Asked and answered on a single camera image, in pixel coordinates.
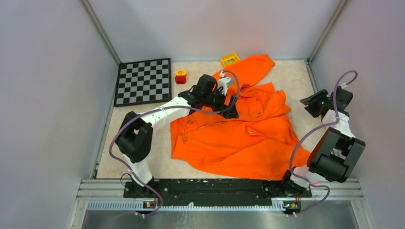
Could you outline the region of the orange jacket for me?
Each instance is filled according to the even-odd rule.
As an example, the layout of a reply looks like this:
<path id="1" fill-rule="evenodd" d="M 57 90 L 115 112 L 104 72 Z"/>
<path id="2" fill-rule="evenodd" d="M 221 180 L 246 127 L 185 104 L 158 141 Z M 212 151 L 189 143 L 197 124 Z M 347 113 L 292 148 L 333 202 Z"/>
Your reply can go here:
<path id="1" fill-rule="evenodd" d="M 298 146 L 285 92 L 259 84 L 274 65 L 258 54 L 228 66 L 241 85 L 228 92 L 239 95 L 239 118 L 204 108 L 173 121 L 171 157 L 207 173 L 262 180 L 281 180 L 290 167 L 306 165 L 310 153 Z"/>

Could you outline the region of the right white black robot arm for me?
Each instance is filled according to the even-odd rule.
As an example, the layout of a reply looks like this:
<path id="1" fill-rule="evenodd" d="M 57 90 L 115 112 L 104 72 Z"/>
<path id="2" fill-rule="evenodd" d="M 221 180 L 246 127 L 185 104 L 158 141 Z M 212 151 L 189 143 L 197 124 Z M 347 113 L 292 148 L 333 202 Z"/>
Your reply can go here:
<path id="1" fill-rule="evenodd" d="M 351 92 L 338 86 L 330 94 L 323 89 L 300 100 L 312 117 L 321 117 L 326 131 L 306 165 L 285 172 L 280 183 L 283 195 L 292 197 L 316 182 L 343 183 L 349 178 L 366 146 L 350 130 L 345 108 L 352 98 Z"/>

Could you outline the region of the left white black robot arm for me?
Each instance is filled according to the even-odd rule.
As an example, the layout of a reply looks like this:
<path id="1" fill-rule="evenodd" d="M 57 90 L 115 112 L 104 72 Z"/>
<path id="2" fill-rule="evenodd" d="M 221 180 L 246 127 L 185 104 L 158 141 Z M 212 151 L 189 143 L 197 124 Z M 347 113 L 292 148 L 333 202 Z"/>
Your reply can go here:
<path id="1" fill-rule="evenodd" d="M 236 109 L 241 90 L 239 79 L 229 70 L 221 71 L 219 76 L 215 79 L 204 74 L 191 89 L 179 93 L 156 109 L 126 114 L 113 143 L 124 155 L 124 164 L 136 182 L 135 191 L 141 197 L 148 197 L 153 192 L 153 175 L 145 159 L 151 151 L 154 131 L 194 112 L 202 112 L 204 107 L 209 108 L 207 113 L 218 114 L 225 119 L 239 117 Z"/>

